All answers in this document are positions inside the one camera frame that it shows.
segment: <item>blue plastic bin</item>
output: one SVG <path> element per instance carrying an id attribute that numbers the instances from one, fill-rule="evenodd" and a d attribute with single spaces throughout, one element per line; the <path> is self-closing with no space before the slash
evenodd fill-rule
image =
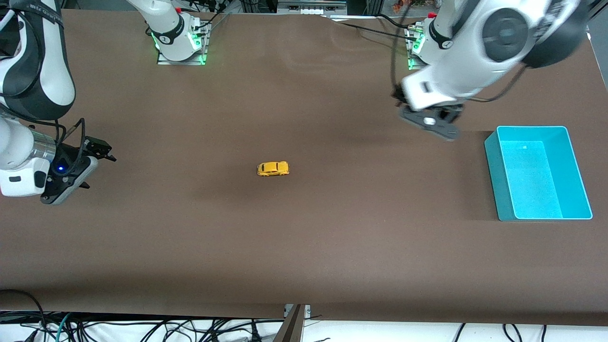
<path id="1" fill-rule="evenodd" d="M 565 127 L 499 126 L 485 147 L 501 221 L 593 217 Z"/>

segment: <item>toy car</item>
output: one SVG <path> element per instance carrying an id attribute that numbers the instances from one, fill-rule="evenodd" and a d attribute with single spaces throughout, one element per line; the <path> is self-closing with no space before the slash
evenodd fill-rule
<path id="1" fill-rule="evenodd" d="M 269 161 L 258 165 L 258 176 L 285 176 L 289 175 L 289 164 L 286 161 Z"/>

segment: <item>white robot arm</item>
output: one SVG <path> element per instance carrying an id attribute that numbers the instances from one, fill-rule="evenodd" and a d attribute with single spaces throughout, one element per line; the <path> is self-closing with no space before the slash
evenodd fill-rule
<path id="1" fill-rule="evenodd" d="M 400 116 L 454 140 L 463 102 L 520 62 L 540 68 L 568 57 L 584 38 L 587 13 L 583 0 L 444 1 L 436 18 L 408 32 L 417 38 L 410 58 L 424 66 L 401 81 Z"/>
<path id="2" fill-rule="evenodd" d="M 170 0 L 127 0 L 146 19 L 156 47 L 171 61 L 201 49 L 200 19 L 176 10 Z M 0 31 L 12 25 L 19 45 L 0 58 L 0 190 L 8 197 L 41 195 L 45 204 L 61 204 L 97 168 L 98 159 L 115 161 L 103 140 L 84 136 L 81 119 L 66 134 L 52 138 L 19 119 L 49 125 L 64 116 L 75 99 L 67 65 L 59 0 L 9 0 Z M 63 143 L 76 127 L 78 148 Z"/>

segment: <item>table surface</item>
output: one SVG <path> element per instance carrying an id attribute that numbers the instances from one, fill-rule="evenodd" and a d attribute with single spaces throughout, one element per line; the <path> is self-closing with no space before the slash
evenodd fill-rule
<path id="1" fill-rule="evenodd" d="M 0 198 L 2 287 L 54 311 L 306 302 L 328 319 L 608 324 L 608 97 L 588 41 L 467 103 L 444 142 L 397 118 L 390 37 L 231 15 L 207 65 L 157 66 L 138 13 L 64 17 L 77 99 L 62 121 L 85 117 L 118 161 L 57 208 Z M 498 221 L 483 148 L 498 125 L 568 127 L 593 220 Z M 270 160 L 291 174 L 257 176 Z"/>

